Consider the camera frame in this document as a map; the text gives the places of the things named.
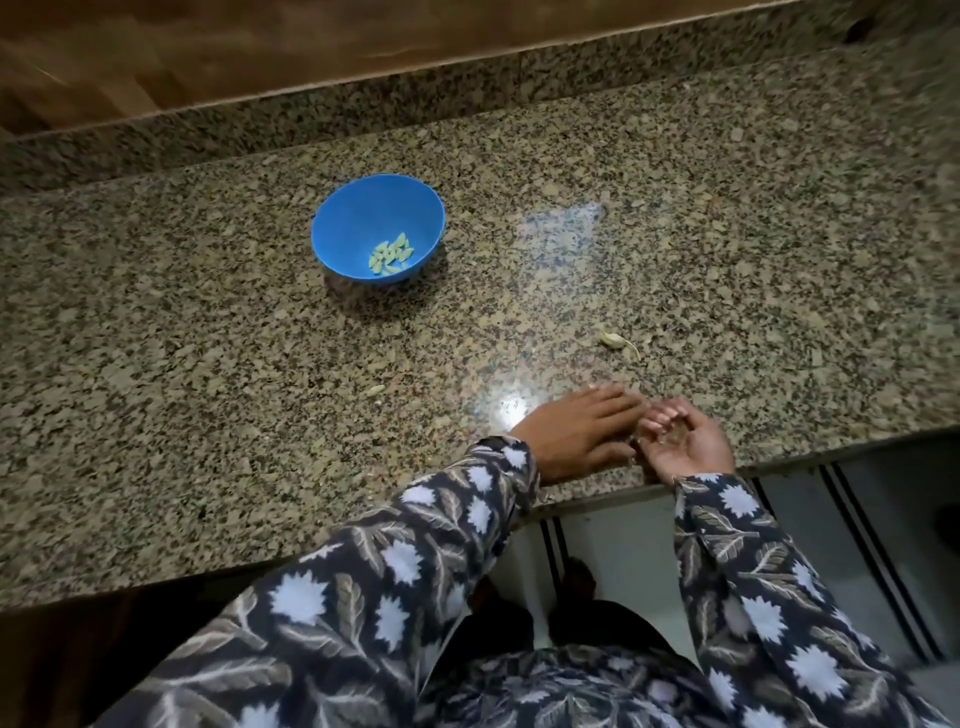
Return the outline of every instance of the hand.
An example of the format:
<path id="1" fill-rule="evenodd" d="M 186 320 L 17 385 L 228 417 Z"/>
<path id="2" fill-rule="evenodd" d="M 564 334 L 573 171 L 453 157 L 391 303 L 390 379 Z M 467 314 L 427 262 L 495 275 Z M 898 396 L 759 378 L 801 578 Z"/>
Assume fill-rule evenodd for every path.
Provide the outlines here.
<path id="1" fill-rule="evenodd" d="M 720 425 L 681 397 L 661 400 L 643 413 L 640 449 L 660 480 L 698 473 L 733 473 L 733 452 Z"/>
<path id="2" fill-rule="evenodd" d="M 534 453 L 545 485 L 630 463 L 636 451 L 618 435 L 636 429 L 646 406 L 622 386 L 583 389 L 540 405 L 510 434 Z"/>

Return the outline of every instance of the foot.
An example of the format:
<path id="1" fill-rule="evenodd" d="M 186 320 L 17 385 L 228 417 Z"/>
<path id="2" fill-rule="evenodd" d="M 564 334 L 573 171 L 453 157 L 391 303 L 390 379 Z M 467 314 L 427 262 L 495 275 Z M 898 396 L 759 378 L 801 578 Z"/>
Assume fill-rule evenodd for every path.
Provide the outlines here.
<path id="1" fill-rule="evenodd" d="M 563 588 L 570 594 L 589 601 L 596 596 L 597 582 L 584 562 L 580 559 L 569 558 L 564 566 Z"/>

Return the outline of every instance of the floral print shirt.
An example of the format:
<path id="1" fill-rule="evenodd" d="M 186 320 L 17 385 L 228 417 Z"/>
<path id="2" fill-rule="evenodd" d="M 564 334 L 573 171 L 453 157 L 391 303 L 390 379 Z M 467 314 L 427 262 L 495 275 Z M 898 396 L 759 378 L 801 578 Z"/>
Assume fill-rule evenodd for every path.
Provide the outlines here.
<path id="1" fill-rule="evenodd" d="M 431 677 L 539 480 L 523 443 L 481 441 L 255 582 L 95 725 L 948 725 L 726 474 L 675 489 L 681 591 L 703 672 L 665 653 L 568 645 Z"/>

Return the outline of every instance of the patterned sleeve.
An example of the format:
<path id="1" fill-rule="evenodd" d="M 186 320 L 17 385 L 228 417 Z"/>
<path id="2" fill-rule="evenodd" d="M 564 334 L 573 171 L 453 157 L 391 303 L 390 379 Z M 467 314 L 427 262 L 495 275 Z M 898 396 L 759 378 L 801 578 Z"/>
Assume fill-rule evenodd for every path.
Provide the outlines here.
<path id="1" fill-rule="evenodd" d="M 95 725 L 411 724 L 465 596 L 539 480 L 525 445 L 481 441 L 256 581 Z"/>
<path id="2" fill-rule="evenodd" d="M 681 479 L 675 545 L 700 665 L 733 725 L 948 728 L 853 628 L 734 475 Z"/>

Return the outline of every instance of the blue plastic bowl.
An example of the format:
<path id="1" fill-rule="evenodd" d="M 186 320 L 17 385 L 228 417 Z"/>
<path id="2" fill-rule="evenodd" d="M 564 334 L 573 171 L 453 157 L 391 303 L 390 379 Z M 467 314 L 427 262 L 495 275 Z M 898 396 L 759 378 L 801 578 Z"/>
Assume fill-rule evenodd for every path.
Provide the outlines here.
<path id="1" fill-rule="evenodd" d="M 354 180 L 324 200 L 310 238 L 317 259 L 344 278 L 373 285 L 413 276 L 437 250 L 444 232 L 444 203 L 428 184 L 405 175 Z M 373 249 L 406 233 L 413 254 L 407 269 L 378 276 L 370 269 Z"/>

